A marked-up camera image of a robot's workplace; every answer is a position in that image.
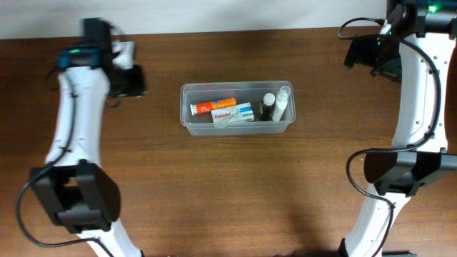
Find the black bottle white cap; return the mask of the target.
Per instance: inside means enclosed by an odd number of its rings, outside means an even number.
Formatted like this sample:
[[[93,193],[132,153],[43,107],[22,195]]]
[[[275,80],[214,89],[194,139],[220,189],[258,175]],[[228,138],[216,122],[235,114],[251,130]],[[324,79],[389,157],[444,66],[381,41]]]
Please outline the black bottle white cap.
[[[276,97],[272,93],[267,93],[263,97],[260,108],[260,120],[269,121],[273,112]]]

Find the white Panadol box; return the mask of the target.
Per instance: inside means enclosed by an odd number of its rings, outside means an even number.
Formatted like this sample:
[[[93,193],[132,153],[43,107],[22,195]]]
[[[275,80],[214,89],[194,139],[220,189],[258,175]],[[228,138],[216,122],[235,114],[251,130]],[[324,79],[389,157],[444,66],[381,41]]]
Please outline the white Panadol box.
[[[211,112],[215,124],[238,124],[254,120],[254,113],[251,104],[244,103],[222,109],[215,109]]]

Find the orange tablet tube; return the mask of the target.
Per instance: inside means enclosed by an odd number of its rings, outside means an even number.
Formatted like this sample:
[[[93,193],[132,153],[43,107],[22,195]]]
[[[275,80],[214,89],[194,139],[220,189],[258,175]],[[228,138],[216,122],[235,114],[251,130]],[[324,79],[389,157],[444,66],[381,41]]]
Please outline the orange tablet tube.
[[[231,106],[235,106],[235,105],[236,105],[236,99],[229,98],[229,99],[210,101],[210,102],[205,102],[205,103],[200,103],[200,104],[191,104],[190,109],[191,109],[191,115],[194,116],[196,114],[204,114],[204,113],[213,111],[215,109],[222,109],[222,108],[231,107]]]

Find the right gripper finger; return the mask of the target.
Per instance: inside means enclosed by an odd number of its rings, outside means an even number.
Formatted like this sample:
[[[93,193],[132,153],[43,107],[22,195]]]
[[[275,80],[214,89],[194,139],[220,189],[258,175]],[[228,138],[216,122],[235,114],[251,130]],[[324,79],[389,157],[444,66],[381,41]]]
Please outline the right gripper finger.
[[[401,83],[402,80],[402,65],[401,57],[393,56],[378,66],[373,68],[370,72],[372,76],[382,76],[394,82]]]
[[[353,40],[349,46],[346,58],[344,60],[344,65],[348,68],[353,68],[358,60],[358,55],[361,50],[361,44],[358,40]]]

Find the white spray bottle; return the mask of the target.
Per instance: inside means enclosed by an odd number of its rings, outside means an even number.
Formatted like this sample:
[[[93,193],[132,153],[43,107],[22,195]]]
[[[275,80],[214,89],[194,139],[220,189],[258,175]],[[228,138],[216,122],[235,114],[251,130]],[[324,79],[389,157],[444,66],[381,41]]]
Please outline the white spray bottle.
[[[288,98],[291,95],[289,86],[282,86],[276,94],[275,107],[272,113],[272,120],[277,122],[281,120],[283,113],[288,105]]]

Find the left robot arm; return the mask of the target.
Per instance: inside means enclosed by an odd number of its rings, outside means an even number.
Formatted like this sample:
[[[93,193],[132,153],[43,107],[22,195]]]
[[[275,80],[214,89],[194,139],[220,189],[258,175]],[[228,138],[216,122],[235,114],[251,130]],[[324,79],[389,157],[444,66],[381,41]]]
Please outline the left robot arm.
[[[143,96],[144,75],[134,63],[134,42],[112,39],[114,25],[86,18],[82,29],[82,40],[58,56],[54,139],[24,187],[55,226],[77,235],[60,246],[87,243],[97,256],[142,256],[121,222],[121,193],[101,167],[99,148],[105,101]]]

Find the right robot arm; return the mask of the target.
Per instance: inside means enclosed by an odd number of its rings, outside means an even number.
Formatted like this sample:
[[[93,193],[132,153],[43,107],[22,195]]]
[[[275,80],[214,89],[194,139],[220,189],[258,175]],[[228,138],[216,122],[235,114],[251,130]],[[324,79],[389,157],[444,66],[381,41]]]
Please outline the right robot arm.
[[[397,215],[419,188],[456,172],[445,131],[456,3],[389,1],[378,25],[377,34],[350,37],[344,63],[400,83],[398,122],[390,148],[359,151],[368,187],[356,224],[338,248],[343,257],[380,256]]]

